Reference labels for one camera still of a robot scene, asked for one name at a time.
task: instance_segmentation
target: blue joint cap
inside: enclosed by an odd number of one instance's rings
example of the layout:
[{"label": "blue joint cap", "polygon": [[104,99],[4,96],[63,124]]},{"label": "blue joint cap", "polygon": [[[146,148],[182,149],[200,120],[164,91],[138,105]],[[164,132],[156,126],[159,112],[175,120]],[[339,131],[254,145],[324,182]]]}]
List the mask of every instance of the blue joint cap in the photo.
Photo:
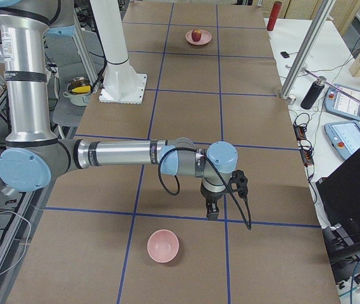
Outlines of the blue joint cap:
[{"label": "blue joint cap", "polygon": [[73,37],[75,31],[76,31],[76,27],[74,25],[71,25],[69,27],[51,27],[45,33],[45,36]]},{"label": "blue joint cap", "polygon": [[0,178],[21,192],[35,191],[51,181],[47,163],[34,152],[23,148],[10,148],[0,156]]},{"label": "blue joint cap", "polygon": [[16,5],[22,0],[0,0],[0,8],[5,8],[7,6]]},{"label": "blue joint cap", "polygon": [[[159,160],[165,155],[169,150],[174,149],[174,146],[164,146],[161,148],[159,154]],[[178,164],[180,160],[178,159],[178,151],[173,151],[163,160],[161,164],[161,173],[168,175],[176,175],[178,172]]]},{"label": "blue joint cap", "polygon": [[232,173],[237,165],[237,150],[226,141],[214,142],[206,151],[206,156],[213,162],[220,173]]}]

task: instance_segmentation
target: yellow object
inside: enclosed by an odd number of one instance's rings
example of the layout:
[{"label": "yellow object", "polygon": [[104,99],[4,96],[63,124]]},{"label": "yellow object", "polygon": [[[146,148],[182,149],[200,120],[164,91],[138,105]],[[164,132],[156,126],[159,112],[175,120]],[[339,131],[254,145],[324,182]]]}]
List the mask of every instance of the yellow object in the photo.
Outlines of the yellow object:
[{"label": "yellow object", "polygon": [[83,87],[75,87],[74,89],[71,90],[73,93],[88,93],[91,91],[91,86],[90,85],[85,85]]}]

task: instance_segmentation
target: toy fruit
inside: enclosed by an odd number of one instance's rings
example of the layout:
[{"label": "toy fruit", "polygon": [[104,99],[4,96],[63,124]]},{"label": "toy fruit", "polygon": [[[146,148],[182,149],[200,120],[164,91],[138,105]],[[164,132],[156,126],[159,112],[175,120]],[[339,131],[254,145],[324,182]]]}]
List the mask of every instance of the toy fruit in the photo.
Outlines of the toy fruit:
[{"label": "toy fruit", "polygon": [[200,41],[202,37],[202,32],[200,30],[193,30],[191,32],[191,38],[193,41],[197,42]]}]

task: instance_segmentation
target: white stand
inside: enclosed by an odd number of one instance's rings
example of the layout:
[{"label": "white stand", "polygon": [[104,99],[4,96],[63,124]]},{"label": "white stand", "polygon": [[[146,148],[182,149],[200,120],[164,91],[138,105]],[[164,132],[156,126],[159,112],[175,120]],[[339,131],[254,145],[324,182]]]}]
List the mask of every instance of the white stand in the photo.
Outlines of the white stand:
[{"label": "white stand", "polygon": [[108,65],[104,89],[99,100],[105,103],[141,104],[146,74],[137,74],[130,66],[116,0],[90,0]]}]

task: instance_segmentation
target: pink plate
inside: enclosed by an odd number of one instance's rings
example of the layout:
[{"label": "pink plate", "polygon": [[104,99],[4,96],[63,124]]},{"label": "pink plate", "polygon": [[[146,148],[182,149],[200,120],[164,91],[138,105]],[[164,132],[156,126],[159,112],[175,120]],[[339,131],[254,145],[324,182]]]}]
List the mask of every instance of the pink plate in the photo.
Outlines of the pink plate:
[{"label": "pink plate", "polygon": [[192,33],[193,30],[190,30],[190,31],[188,31],[188,32],[186,33],[185,39],[186,39],[189,43],[191,43],[191,44],[193,44],[193,45],[195,45],[195,46],[203,46],[203,45],[209,43],[209,41],[211,41],[211,39],[212,39],[211,33],[209,33],[207,30],[201,30],[201,29],[199,29],[199,30],[200,30],[201,33],[202,33],[201,39],[200,39],[199,41],[193,41],[193,40],[192,40],[192,38],[191,38],[191,33]]},{"label": "pink plate", "polygon": [[147,252],[159,263],[166,263],[175,258],[180,244],[177,236],[170,230],[157,230],[147,242]]}]

